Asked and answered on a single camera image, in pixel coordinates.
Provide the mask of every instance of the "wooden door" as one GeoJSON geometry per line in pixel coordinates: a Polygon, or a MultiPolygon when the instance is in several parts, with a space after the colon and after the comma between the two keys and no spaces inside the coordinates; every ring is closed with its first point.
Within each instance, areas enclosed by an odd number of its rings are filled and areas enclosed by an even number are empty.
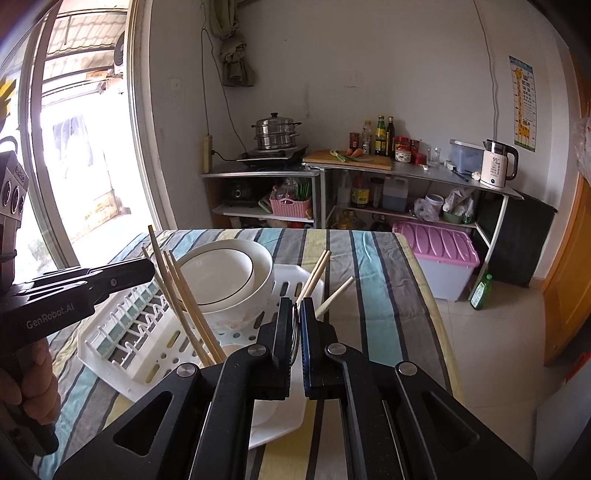
{"type": "MultiPolygon", "coordinates": [[[[581,112],[589,114],[591,82],[573,58],[581,112]]],[[[544,363],[552,363],[591,314],[591,187],[579,176],[564,238],[542,286],[546,340],[544,363]]]]}

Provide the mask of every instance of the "giraffe poster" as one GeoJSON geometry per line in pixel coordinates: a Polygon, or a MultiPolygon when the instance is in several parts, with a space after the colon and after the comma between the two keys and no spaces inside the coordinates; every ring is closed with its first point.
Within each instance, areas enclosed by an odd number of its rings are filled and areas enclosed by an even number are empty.
{"type": "Polygon", "coordinates": [[[535,83],[534,69],[509,56],[515,99],[515,145],[535,152],[535,83]]]}

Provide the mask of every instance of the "metal screw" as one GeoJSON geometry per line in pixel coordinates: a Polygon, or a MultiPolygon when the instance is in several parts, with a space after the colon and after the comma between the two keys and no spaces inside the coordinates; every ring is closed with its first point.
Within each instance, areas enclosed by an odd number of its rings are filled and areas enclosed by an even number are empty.
{"type": "Polygon", "coordinates": [[[407,377],[412,377],[417,373],[417,366],[411,362],[404,362],[403,364],[400,364],[398,371],[407,377]]]}
{"type": "Polygon", "coordinates": [[[347,351],[347,347],[342,343],[331,343],[326,349],[331,355],[343,355],[347,351]]]}
{"type": "Polygon", "coordinates": [[[193,364],[181,364],[177,368],[177,375],[186,378],[194,375],[196,371],[197,369],[193,364]]]}
{"type": "Polygon", "coordinates": [[[248,352],[248,355],[261,356],[265,355],[267,352],[267,347],[265,345],[261,345],[260,343],[255,343],[254,345],[249,346],[248,350],[246,351],[248,352]]]}

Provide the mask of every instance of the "table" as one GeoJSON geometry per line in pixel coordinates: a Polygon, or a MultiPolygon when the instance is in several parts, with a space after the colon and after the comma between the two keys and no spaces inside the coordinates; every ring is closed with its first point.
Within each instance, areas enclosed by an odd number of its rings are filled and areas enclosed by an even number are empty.
{"type": "MultiPolygon", "coordinates": [[[[486,252],[484,260],[482,261],[482,266],[480,267],[480,270],[478,271],[478,275],[476,276],[476,282],[474,283],[474,286],[472,287],[472,291],[470,292],[470,295],[468,298],[472,297],[474,290],[476,289],[476,287],[480,283],[480,280],[482,279],[482,277],[486,274],[486,271],[488,270],[488,264],[491,260],[492,253],[494,252],[496,241],[499,238],[499,234],[501,233],[501,227],[503,225],[503,220],[505,218],[505,212],[507,210],[507,204],[509,202],[509,198],[512,197],[512,198],[515,198],[518,200],[523,200],[523,197],[518,192],[516,192],[515,190],[513,190],[510,187],[504,187],[502,189],[494,189],[494,188],[488,187],[487,185],[485,185],[479,181],[476,181],[472,178],[467,178],[466,176],[465,176],[466,178],[459,177],[457,174],[455,174],[454,172],[452,172],[448,168],[445,168],[443,165],[440,165],[438,167],[429,167],[428,170],[425,170],[425,169],[423,169],[422,166],[415,165],[412,163],[395,162],[395,164],[392,165],[392,169],[390,171],[384,171],[382,168],[372,168],[372,166],[369,163],[364,166],[350,165],[350,164],[347,164],[347,162],[339,163],[339,164],[323,163],[322,159],[325,157],[326,157],[326,152],[319,151],[319,152],[314,152],[314,153],[306,156],[303,160],[304,165],[312,167],[312,168],[317,168],[320,171],[320,201],[321,201],[320,216],[322,219],[322,228],[327,228],[327,220],[330,217],[330,215],[332,214],[332,211],[334,209],[334,207],[332,207],[329,214],[328,215],[326,214],[327,207],[328,207],[328,201],[332,200],[332,199],[328,198],[328,194],[327,194],[327,184],[326,184],[326,171],[327,170],[334,170],[334,169],[336,169],[336,170],[355,170],[355,171],[366,171],[369,173],[381,174],[381,175],[391,174],[391,175],[396,175],[396,176],[400,176],[400,177],[406,177],[409,179],[436,181],[439,183],[446,183],[448,185],[452,185],[452,186],[456,186],[456,187],[470,187],[470,188],[474,188],[474,189],[477,189],[477,190],[480,190],[483,192],[496,193],[496,194],[502,195],[503,203],[501,205],[501,212],[499,214],[499,219],[496,222],[495,230],[493,232],[492,237],[488,238],[487,234],[484,232],[484,230],[478,224],[478,221],[476,221],[473,224],[476,231],[478,231],[478,234],[482,237],[488,250],[486,252]]],[[[408,215],[397,215],[393,212],[387,213],[387,215],[401,216],[402,218],[408,217],[408,215]]]]}
{"type": "MultiPolygon", "coordinates": [[[[171,249],[178,257],[200,245],[228,238],[256,241],[269,250],[276,264],[300,265],[308,271],[324,249],[330,249],[324,298],[350,276],[358,279],[356,287],[347,289],[324,317],[335,326],[339,340],[380,363],[413,361],[462,400],[443,321],[403,236],[316,229],[157,232],[161,248],[171,249]]],[[[113,262],[140,257],[141,247],[149,242],[146,234],[139,235],[113,262]]],[[[56,424],[59,450],[34,464],[42,478],[51,478],[65,458],[131,405],[81,363],[76,355],[81,325],[71,325],[50,338],[63,406],[56,424]]],[[[338,401],[308,401],[298,430],[249,452],[246,478],[345,478],[342,438],[338,401]]]]}

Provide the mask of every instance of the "pink basket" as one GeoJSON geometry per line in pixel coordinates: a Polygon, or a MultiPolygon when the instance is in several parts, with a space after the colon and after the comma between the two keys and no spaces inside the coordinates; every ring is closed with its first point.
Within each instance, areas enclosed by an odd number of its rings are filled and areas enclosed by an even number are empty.
{"type": "Polygon", "coordinates": [[[273,214],[283,217],[305,219],[307,218],[306,211],[310,208],[310,205],[312,205],[312,198],[309,198],[303,202],[298,202],[291,199],[270,200],[273,214]]]}

